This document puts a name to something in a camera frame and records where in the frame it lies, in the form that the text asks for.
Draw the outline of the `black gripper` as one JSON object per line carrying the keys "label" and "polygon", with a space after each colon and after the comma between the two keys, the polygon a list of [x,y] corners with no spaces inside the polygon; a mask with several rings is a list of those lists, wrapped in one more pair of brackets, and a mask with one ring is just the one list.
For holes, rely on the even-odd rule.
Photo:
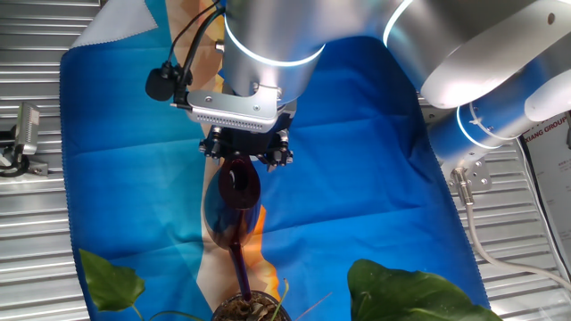
{"label": "black gripper", "polygon": [[268,172],[285,167],[294,161],[289,149],[289,130],[270,130],[253,133],[233,128],[211,127],[209,134],[199,143],[199,152],[214,160],[227,153],[256,156]]}

